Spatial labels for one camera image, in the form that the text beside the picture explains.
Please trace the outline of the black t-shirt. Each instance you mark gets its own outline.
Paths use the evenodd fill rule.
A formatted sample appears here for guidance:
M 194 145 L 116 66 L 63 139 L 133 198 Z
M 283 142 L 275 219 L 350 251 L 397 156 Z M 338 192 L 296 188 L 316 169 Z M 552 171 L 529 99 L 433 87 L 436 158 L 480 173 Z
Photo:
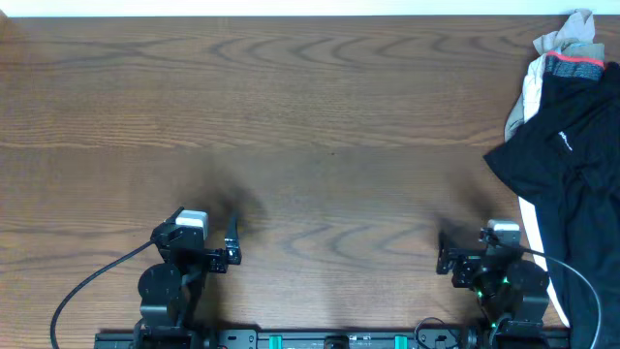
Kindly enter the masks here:
M 532 204 L 619 193 L 619 65 L 598 80 L 543 75 L 539 111 L 484 156 L 500 180 Z

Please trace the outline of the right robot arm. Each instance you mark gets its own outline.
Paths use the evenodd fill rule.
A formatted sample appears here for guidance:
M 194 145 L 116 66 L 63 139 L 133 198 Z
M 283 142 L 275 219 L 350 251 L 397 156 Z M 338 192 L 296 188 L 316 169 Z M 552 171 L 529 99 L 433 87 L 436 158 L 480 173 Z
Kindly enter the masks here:
M 472 291 L 484 316 L 458 338 L 462 348 L 544 349 L 543 315 L 549 304 L 548 274 L 525 260 L 520 233 L 483 228 L 484 249 L 459 247 L 439 234 L 436 272 L 452 274 L 455 288 Z

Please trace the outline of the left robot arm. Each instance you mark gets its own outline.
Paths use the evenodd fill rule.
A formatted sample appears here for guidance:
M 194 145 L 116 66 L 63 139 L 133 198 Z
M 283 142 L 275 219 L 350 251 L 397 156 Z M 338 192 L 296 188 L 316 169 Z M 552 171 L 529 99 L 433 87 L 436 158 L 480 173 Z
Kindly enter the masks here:
M 195 321 L 206 278 L 225 273 L 239 265 L 242 253 L 237 217 L 228 224 L 224 246 L 205 246 L 208 215 L 180 208 L 157 226 L 150 241 L 163 262 L 147 269 L 140 277 L 141 319 L 133 330 L 133 348 L 217 348 L 213 328 Z

